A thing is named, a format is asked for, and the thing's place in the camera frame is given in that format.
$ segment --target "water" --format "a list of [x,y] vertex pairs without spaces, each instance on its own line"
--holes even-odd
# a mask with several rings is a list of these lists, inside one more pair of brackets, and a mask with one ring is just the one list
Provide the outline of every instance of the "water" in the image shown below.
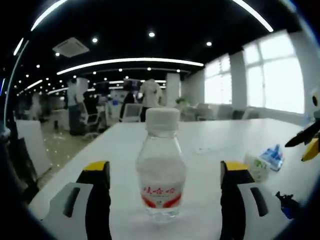
[[165,224],[172,221],[180,212],[180,207],[151,208],[145,207],[146,214],[156,224]]

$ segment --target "blue plastic bag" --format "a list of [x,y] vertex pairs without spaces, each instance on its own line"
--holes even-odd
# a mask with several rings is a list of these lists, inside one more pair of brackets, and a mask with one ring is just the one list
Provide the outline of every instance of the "blue plastic bag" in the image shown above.
[[268,148],[261,154],[260,158],[269,163],[270,168],[274,171],[280,170],[285,159],[280,144],[275,145],[273,148]]

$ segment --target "white bottle cap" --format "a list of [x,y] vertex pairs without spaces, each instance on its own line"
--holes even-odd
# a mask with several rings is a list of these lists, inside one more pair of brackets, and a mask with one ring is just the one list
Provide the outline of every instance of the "white bottle cap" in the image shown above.
[[180,111],[176,108],[149,108],[145,113],[148,132],[172,131],[178,128]]

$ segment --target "plastic water bottle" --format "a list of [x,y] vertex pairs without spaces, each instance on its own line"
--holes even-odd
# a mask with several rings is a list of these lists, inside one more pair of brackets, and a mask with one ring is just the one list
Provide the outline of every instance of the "plastic water bottle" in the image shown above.
[[140,194],[153,222],[165,223],[179,214],[187,167],[176,138],[180,118],[175,108],[146,111],[148,135],[136,161]]

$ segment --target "yellow object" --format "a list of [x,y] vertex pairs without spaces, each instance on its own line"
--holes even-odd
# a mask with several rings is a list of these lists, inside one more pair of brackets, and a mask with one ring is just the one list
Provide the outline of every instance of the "yellow object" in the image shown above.
[[225,161],[226,169],[228,171],[248,170],[248,166],[238,161]]
[[319,138],[312,138],[311,142],[308,144],[307,149],[302,156],[302,162],[309,161],[315,158],[319,153]]
[[104,169],[105,163],[107,162],[108,161],[96,161],[96,162],[90,163],[83,170],[84,171],[102,171]]

